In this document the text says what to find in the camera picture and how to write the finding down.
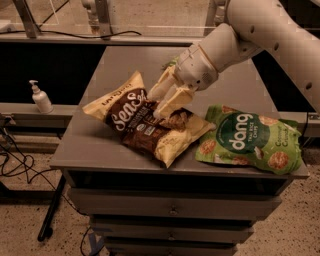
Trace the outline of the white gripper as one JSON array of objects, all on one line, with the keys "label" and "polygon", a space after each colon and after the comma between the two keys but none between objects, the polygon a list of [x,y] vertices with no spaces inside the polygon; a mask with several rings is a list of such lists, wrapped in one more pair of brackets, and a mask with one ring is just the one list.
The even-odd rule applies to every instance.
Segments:
[{"label": "white gripper", "polygon": [[[176,86],[176,76],[184,86]],[[174,66],[169,66],[148,92],[148,99],[158,102],[153,115],[157,119],[170,116],[194,97],[195,90],[205,90],[218,79],[218,71],[198,45],[182,52]]]}]

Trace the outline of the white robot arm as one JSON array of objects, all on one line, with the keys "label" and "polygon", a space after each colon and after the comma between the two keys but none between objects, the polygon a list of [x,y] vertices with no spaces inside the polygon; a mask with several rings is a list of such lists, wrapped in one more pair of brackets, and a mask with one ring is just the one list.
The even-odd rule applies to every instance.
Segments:
[{"label": "white robot arm", "polygon": [[228,67],[267,51],[308,103],[320,111],[320,39],[296,24],[279,0],[227,0],[224,21],[180,54],[148,98],[153,115],[166,118]]}]

